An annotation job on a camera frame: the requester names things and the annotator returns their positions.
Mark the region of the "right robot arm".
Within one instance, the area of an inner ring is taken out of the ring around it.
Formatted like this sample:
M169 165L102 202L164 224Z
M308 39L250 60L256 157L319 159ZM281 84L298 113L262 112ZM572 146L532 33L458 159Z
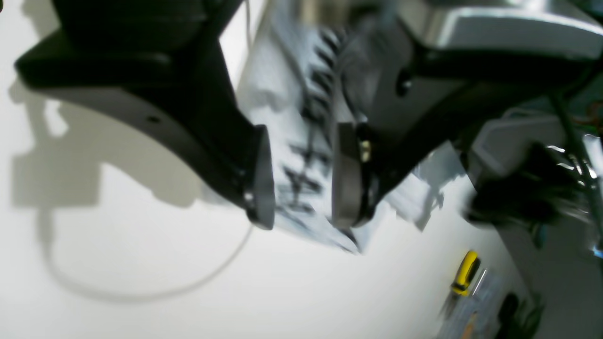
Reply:
M54 0L60 26L17 59L28 88L107 114L172 150L272 229L274 146L235 98L219 34L240 0ZM324 68L299 77L304 164L333 168L334 226L368 222L435 146L494 113L577 90L602 23L568 0L278 0Z

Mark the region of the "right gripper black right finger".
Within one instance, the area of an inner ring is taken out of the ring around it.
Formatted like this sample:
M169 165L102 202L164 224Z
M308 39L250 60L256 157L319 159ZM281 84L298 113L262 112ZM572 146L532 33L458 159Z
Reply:
M336 227L362 226L434 148L507 110L581 85L602 57L588 9L392 9L356 33L334 126Z

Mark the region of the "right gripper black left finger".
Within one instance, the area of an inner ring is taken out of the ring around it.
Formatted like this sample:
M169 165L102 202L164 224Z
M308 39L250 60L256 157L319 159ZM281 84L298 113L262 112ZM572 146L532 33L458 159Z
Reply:
M21 55L28 89L151 137L213 191L274 227L269 131L237 103L220 35L241 0L54 0L59 28Z

